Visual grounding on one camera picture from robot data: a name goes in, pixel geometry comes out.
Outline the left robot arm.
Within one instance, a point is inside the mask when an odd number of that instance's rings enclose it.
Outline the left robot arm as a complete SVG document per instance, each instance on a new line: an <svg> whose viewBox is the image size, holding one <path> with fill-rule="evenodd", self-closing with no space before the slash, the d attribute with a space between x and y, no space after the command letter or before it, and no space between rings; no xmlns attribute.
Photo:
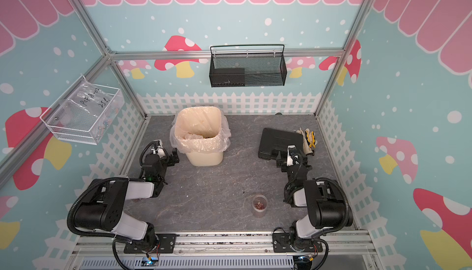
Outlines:
<svg viewBox="0 0 472 270"><path fill-rule="evenodd" d="M167 169L179 163L176 148L168 152L161 140L147 144L139 158L137 179L111 177L94 179L71 206L68 229L83 237L106 237L129 249L150 253L159 250L161 238L154 225L124 212L127 201L157 198L167 184Z"/></svg>

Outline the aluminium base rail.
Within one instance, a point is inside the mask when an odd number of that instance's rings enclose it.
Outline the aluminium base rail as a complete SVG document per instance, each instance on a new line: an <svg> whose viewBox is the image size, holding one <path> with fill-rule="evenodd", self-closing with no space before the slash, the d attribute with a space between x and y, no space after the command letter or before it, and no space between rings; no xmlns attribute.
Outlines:
<svg viewBox="0 0 472 270"><path fill-rule="evenodd" d="M124 253L131 270L301 270L297 252L276 253L271 231L182 231L158 254ZM380 270L382 265L367 231L339 231L324 237L328 248L309 262L316 267L326 255L324 270ZM80 238L66 264L68 270L118 270L112 244L105 238Z"/></svg>

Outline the clear plastic jar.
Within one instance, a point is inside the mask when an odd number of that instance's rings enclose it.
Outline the clear plastic jar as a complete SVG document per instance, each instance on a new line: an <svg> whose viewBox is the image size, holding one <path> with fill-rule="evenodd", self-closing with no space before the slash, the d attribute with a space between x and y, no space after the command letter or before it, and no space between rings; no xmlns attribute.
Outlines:
<svg viewBox="0 0 472 270"><path fill-rule="evenodd" d="M252 200L252 213L256 218L262 218L267 212L268 200L263 195L255 195Z"/></svg>

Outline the clear plastic bin liner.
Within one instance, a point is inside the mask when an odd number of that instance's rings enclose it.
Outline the clear plastic bin liner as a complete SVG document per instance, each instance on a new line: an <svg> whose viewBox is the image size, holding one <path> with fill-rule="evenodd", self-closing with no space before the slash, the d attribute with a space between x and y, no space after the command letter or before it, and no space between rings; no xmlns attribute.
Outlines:
<svg viewBox="0 0 472 270"><path fill-rule="evenodd" d="M170 131L171 146L184 154L224 152L231 145L230 138L226 117L220 109L212 107L180 111Z"/></svg>

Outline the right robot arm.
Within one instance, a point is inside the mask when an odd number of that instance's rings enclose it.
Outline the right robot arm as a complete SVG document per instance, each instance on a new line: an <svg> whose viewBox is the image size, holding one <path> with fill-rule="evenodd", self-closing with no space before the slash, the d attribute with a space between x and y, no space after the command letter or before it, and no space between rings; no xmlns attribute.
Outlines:
<svg viewBox="0 0 472 270"><path fill-rule="evenodd" d="M284 203L306 208L307 215L293 222L289 230L274 229L272 245L275 253L318 253L323 251L320 238L352 226L354 215L346 193L336 180L326 177L309 179L312 166L296 146L287 147L281 169L287 173Z"/></svg>

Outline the cream trash bin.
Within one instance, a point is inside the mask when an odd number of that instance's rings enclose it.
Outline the cream trash bin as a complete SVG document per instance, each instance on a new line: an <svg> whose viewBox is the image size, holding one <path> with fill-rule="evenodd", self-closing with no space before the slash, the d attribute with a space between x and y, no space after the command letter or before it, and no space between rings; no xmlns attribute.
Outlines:
<svg viewBox="0 0 472 270"><path fill-rule="evenodd" d="M172 147L185 154L195 167L221 164L226 148L225 139L222 112L214 106L181 110L170 131Z"/></svg>

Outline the black box in basket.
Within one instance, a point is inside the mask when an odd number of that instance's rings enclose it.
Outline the black box in basket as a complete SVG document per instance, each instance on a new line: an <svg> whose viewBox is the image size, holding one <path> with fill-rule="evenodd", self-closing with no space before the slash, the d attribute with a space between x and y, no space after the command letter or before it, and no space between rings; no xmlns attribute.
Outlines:
<svg viewBox="0 0 472 270"><path fill-rule="evenodd" d="M213 88L244 87L244 68L217 68L210 70L210 83Z"/></svg>

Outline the dried flower tea in jar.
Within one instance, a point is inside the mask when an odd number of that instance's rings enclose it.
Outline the dried flower tea in jar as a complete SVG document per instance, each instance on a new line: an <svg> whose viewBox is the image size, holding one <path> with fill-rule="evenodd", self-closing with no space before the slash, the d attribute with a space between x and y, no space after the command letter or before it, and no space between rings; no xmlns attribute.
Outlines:
<svg viewBox="0 0 472 270"><path fill-rule="evenodd" d="M265 205L263 202L261 202L261 201L257 201L257 202L254 202L254 208L255 208L256 210L263 211L263 210L266 209L266 205Z"/></svg>

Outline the black plastic case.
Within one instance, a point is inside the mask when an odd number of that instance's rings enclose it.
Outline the black plastic case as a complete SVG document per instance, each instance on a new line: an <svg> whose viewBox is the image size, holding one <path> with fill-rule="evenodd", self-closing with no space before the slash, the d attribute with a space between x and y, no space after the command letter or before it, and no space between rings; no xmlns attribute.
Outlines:
<svg viewBox="0 0 472 270"><path fill-rule="evenodd" d="M303 139L303 136L296 132L264 128L259 144L258 158L271 160L276 159L279 154L282 158L286 158L289 145L294 145L299 151L303 150Z"/></svg>

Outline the white yellow work gloves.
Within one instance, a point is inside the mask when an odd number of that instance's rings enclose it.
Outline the white yellow work gloves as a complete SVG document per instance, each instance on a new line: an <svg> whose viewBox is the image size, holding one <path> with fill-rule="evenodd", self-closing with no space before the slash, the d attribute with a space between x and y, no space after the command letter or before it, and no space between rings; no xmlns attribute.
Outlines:
<svg viewBox="0 0 472 270"><path fill-rule="evenodd" d="M299 128L296 130L296 133L303 135L304 141L303 141L303 151L306 155L314 156L315 151L316 151L316 146L317 146L317 141L315 138L315 133L314 131L311 131L310 129L305 129L303 130L302 128Z"/></svg>

